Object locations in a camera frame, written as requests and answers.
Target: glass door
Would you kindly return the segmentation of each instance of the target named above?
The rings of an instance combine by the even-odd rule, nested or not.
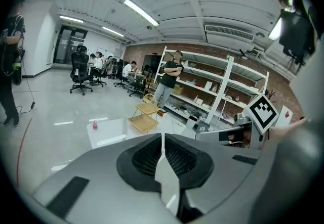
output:
[[[83,45],[86,35],[85,30],[62,26],[55,47],[54,63],[71,65],[71,54],[79,44]]]

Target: white table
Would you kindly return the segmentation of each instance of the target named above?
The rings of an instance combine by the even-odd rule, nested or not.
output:
[[[158,115],[157,121],[157,127],[150,130],[148,134],[171,133],[180,135],[186,129],[186,125],[172,118],[168,113],[163,117]],[[127,119],[99,121],[97,124],[98,129],[96,130],[92,128],[92,123],[87,125],[92,149],[146,135],[146,133],[139,132]]]

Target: floor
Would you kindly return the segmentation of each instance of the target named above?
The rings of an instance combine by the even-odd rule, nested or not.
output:
[[[46,73],[29,78],[28,83],[36,102],[35,108],[20,114],[20,124],[0,124],[0,154],[9,177],[17,183],[17,161],[19,148],[25,138],[19,160],[19,187],[29,194],[50,175],[92,149],[87,133],[90,120],[128,118],[134,113],[141,99],[129,94],[122,87],[114,87],[117,80],[105,79],[107,86],[94,86],[93,92],[80,90],[69,93],[72,81],[68,70],[51,69]],[[33,102],[26,79],[20,86],[13,86],[16,106],[29,111]],[[184,121],[172,114],[172,117]],[[6,118],[0,106],[0,121]],[[193,138],[193,131],[186,136]]]

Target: red cable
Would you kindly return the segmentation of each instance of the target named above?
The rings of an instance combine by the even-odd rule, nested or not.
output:
[[[21,153],[22,145],[23,145],[23,143],[24,143],[24,139],[25,139],[25,137],[26,137],[26,133],[27,133],[27,131],[28,131],[29,125],[30,125],[30,123],[31,123],[31,120],[32,120],[32,118],[30,119],[30,121],[29,121],[29,123],[28,123],[28,125],[27,125],[27,128],[26,128],[26,130],[25,130],[24,136],[22,137],[22,141],[21,141],[21,143],[20,143],[20,148],[19,148],[19,152],[18,152],[17,171],[16,171],[17,187],[19,187],[19,159],[20,159],[20,153]]]

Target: brick wall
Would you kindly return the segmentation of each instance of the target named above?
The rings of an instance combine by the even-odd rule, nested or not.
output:
[[[266,74],[267,71],[269,71],[269,81],[267,85],[267,89],[269,91],[274,90],[275,94],[274,96],[270,99],[273,102],[273,105],[275,108],[280,112],[282,105],[287,106],[292,112],[294,113],[292,122],[295,122],[299,120],[301,116],[303,116],[302,110],[298,104],[298,101],[293,94],[292,90],[289,87],[289,81],[286,80],[284,77],[276,73],[270,68],[265,67],[264,65],[258,63],[255,60],[240,60],[239,56],[237,54],[231,53],[231,52],[224,52],[220,49],[213,48],[213,47],[205,47],[205,46],[200,46],[200,45],[195,45],[195,44],[185,44],[185,43],[166,43],[166,44],[148,44],[148,45],[138,45],[138,46],[128,46],[126,47],[126,51],[124,54],[124,60],[126,61],[132,61],[135,60],[137,62],[137,68],[142,68],[143,61],[145,55],[152,55],[152,53],[157,53],[158,55],[162,55],[163,50],[165,46],[168,47],[170,50],[181,50],[181,51],[187,51],[187,52],[197,52],[197,53],[202,53],[210,56],[216,56],[219,58],[226,58],[227,54],[230,54],[231,56],[234,56],[235,59],[234,61],[237,63],[240,63],[241,65],[247,66],[249,68],[252,68],[262,74]],[[222,71],[217,69],[217,68],[208,68],[213,73],[222,75]],[[206,83],[205,80],[202,80],[198,76],[193,76],[187,73],[181,73],[181,79],[182,80],[194,80],[196,79],[196,83],[202,84],[203,87],[205,86],[204,83]],[[249,86],[254,86],[254,82],[250,81],[244,77],[241,77],[237,74],[231,74],[230,79],[237,80],[239,82],[242,82],[244,84],[247,84]],[[260,89],[264,83],[264,80],[261,80],[257,82],[256,87]],[[204,103],[210,104],[214,100],[214,96],[200,92],[199,90],[186,86],[186,85],[181,85],[184,86],[184,93],[183,95],[188,96],[190,98],[195,98],[198,94],[201,99],[204,100]],[[250,101],[250,96],[236,90],[230,87],[227,87],[227,95],[237,97],[239,96],[239,100],[242,101],[243,103],[248,104]],[[219,105],[219,110],[222,109],[224,105],[224,101]],[[229,116],[234,116],[236,113],[241,112],[242,109],[236,105],[226,103],[225,110]]]

